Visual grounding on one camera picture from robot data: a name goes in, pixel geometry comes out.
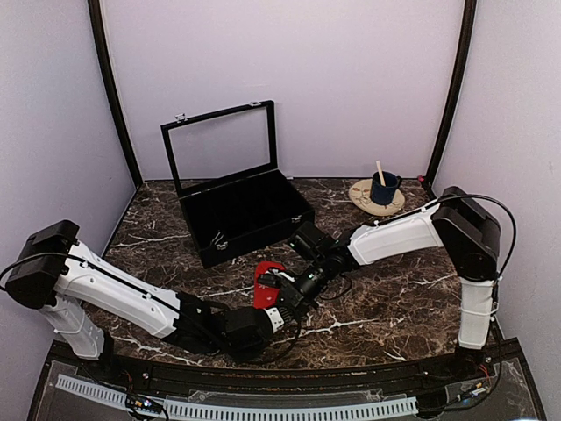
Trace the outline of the red and beige sock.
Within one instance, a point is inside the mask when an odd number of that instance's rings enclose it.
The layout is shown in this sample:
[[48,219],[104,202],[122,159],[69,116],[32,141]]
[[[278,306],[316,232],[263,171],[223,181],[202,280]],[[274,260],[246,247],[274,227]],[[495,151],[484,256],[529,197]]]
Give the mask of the red and beige sock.
[[261,284],[259,278],[268,270],[268,269],[281,269],[285,270],[286,268],[278,263],[273,261],[262,261],[255,270],[254,274],[254,288],[253,288],[253,307],[255,309],[267,309],[273,306],[276,302],[277,296],[279,295],[280,289],[276,287],[269,287],[265,284]]

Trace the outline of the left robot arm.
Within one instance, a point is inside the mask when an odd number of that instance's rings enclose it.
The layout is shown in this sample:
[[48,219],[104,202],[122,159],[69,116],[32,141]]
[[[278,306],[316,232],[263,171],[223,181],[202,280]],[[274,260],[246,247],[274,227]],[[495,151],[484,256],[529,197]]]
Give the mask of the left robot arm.
[[1,290],[40,312],[105,382],[117,382],[124,364],[112,354],[108,332],[86,315],[90,303],[140,327],[153,337],[193,354],[226,354],[250,361],[274,334],[297,322],[294,309],[277,303],[231,309],[185,292],[163,289],[125,273],[78,239],[67,219],[31,234],[18,259],[1,273]]

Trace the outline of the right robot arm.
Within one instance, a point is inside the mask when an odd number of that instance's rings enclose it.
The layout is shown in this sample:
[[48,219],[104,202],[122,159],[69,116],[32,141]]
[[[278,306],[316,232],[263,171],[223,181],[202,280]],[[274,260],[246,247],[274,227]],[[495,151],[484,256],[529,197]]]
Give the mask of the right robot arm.
[[498,284],[508,264],[500,257],[501,226],[479,202],[485,197],[467,194],[457,186],[439,198],[381,222],[362,224],[337,238],[311,223],[295,232],[290,246],[308,268],[296,277],[280,278],[277,306],[300,318],[316,306],[316,299],[337,276],[386,258],[443,248],[461,283],[458,346],[447,362],[457,381],[468,379],[481,365],[482,349],[498,303]]

